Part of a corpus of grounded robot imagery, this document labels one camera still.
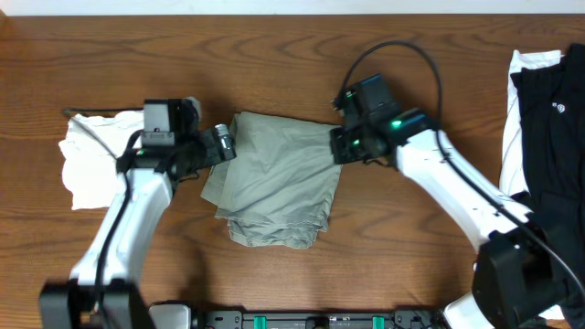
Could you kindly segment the khaki green shorts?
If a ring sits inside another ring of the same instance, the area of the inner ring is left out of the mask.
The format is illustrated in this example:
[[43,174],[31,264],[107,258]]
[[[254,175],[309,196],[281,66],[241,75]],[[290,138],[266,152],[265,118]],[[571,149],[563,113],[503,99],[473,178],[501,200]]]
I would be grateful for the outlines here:
[[308,249],[328,230],[342,167],[329,124],[243,111],[229,127],[235,159],[215,165],[201,196],[246,247]]

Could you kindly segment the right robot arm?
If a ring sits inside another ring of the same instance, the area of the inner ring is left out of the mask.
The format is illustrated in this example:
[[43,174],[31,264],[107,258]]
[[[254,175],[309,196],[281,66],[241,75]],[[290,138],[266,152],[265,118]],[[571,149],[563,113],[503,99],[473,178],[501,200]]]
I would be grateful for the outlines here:
[[334,100],[344,124],[330,132],[335,162],[388,166],[425,190],[477,253],[469,293],[445,306],[449,328],[520,328],[581,296],[573,240],[549,215],[506,196],[452,147],[426,111],[408,111],[376,74]]

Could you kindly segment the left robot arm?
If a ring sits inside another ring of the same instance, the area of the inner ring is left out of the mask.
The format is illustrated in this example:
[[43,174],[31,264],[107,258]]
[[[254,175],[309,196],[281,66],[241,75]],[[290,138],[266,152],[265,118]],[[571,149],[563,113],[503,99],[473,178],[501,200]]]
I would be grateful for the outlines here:
[[144,126],[132,133],[115,170],[122,188],[69,279],[45,283],[38,299],[44,328],[201,328],[184,302],[147,305],[139,282],[161,216],[177,186],[235,158],[229,129],[200,130],[197,99],[144,102]]

